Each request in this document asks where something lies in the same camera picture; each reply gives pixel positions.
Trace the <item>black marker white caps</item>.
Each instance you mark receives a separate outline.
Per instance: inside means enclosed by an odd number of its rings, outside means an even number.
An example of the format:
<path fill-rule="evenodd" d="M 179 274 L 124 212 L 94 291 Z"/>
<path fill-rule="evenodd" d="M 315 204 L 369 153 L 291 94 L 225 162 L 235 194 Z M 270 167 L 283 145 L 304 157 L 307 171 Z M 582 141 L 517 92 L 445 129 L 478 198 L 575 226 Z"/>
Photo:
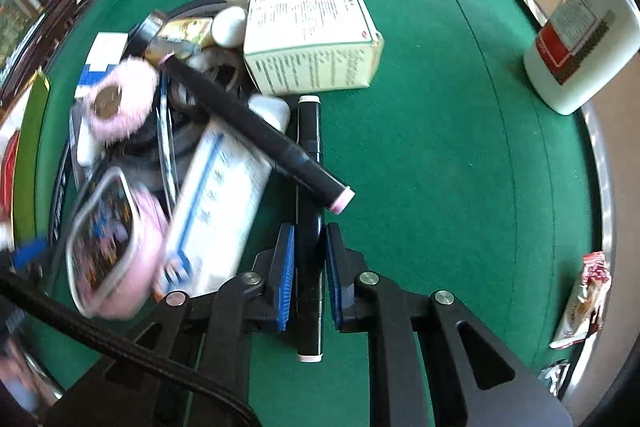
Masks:
<path fill-rule="evenodd" d="M 303 95 L 297 104 L 297 143 L 310 158 L 322 163 L 321 102 Z M 303 188 L 296 191 L 296 327 L 299 361 L 319 363 L 323 357 L 323 265 L 318 247 L 323 209 Z"/>

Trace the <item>black marker pink cap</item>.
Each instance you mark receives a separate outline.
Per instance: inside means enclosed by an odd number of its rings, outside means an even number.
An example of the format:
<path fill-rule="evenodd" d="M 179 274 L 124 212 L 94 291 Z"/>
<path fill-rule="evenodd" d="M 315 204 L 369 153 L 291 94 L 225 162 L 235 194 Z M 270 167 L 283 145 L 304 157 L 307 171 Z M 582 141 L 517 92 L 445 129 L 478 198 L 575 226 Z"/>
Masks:
<path fill-rule="evenodd" d="M 169 54 L 160 61 L 160 69 L 171 79 L 181 82 L 210 115 L 221 118 L 298 185 L 311 191 L 322 206 L 334 215 L 339 215 L 355 197 L 350 186 L 314 161 L 303 147 L 174 54 Z"/>

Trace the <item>white toothpaste box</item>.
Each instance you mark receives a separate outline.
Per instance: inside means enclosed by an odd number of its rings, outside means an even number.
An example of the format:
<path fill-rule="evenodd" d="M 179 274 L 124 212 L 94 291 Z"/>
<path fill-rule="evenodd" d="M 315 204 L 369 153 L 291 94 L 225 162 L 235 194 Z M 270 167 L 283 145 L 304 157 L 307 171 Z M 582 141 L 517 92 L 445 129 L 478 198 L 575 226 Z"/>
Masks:
<path fill-rule="evenodd" d="M 171 291 L 206 295 L 235 277 L 270 173 L 262 153 L 209 121 L 171 213 L 157 300 Z"/>

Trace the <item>pink transparent pencil case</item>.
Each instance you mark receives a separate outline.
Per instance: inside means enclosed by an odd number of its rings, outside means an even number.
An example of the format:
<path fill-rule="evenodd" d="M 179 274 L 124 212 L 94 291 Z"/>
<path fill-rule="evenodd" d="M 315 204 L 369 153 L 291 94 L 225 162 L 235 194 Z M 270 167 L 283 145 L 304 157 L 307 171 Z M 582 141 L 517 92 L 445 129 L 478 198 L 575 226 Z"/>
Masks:
<path fill-rule="evenodd" d="M 74 218 L 65 256 L 70 295 L 84 317 L 128 320 L 152 293 L 168 221 L 141 183 L 108 168 Z"/>

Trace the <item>large white medicine box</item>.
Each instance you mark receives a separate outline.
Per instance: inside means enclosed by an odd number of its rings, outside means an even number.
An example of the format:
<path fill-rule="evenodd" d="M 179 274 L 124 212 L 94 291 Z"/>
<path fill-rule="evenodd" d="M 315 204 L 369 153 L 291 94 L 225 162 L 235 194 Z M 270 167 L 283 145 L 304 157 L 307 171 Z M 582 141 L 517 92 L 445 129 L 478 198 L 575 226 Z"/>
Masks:
<path fill-rule="evenodd" d="M 250 0 L 243 55 L 264 95 L 362 89 L 384 39 L 363 0 Z"/>

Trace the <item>blue white medicine box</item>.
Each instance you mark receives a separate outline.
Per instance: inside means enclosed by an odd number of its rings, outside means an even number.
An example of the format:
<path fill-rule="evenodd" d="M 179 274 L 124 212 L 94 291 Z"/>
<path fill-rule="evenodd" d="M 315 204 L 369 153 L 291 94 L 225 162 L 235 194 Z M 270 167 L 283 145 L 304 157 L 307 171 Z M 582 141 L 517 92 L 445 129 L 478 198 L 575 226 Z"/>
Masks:
<path fill-rule="evenodd" d="M 74 98 L 83 98 L 122 59 L 128 41 L 126 32 L 101 31 L 94 38 L 78 79 Z"/>

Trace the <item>pink fluffy pompom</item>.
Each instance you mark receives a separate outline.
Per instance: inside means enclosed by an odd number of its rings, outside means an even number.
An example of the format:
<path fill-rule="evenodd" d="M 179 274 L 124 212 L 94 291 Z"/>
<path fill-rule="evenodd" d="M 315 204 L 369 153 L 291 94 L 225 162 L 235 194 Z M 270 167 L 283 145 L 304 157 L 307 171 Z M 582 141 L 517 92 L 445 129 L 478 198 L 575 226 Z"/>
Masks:
<path fill-rule="evenodd" d="M 112 144 L 141 129 L 151 114 L 158 85 L 157 70 L 143 58 L 120 62 L 82 101 L 82 111 L 92 135 Z"/>

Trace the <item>snack packet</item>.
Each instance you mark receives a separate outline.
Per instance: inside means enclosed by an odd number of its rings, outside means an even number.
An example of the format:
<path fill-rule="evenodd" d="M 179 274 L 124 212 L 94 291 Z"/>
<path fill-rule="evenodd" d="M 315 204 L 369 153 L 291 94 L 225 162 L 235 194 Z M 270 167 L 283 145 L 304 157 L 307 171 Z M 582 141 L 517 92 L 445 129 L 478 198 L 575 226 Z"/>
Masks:
<path fill-rule="evenodd" d="M 586 340 L 601 327 L 600 314 L 612 284 L 610 262 L 603 251 L 582 257 L 582 271 L 570 293 L 554 337 L 553 350 L 563 350 Z"/>

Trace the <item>white gold-rimmed tray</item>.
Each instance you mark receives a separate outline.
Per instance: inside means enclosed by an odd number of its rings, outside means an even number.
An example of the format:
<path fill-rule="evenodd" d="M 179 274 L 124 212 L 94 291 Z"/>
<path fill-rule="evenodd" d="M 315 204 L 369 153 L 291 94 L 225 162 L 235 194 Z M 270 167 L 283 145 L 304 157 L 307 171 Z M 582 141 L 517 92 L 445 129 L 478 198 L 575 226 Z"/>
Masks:
<path fill-rule="evenodd" d="M 37 69 L 1 114 L 1 248 L 36 237 L 36 167 L 50 82 Z"/>

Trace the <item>white jug red label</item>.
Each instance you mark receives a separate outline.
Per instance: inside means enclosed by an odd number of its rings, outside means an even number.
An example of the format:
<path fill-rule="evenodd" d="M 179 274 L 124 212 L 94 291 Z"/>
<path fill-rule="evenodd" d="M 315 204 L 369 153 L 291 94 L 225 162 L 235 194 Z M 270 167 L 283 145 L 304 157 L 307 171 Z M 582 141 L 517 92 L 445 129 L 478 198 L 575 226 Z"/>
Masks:
<path fill-rule="evenodd" d="M 638 51 L 639 9 L 634 0 L 561 0 L 523 61 L 542 101 L 556 113 L 570 115 Z"/>

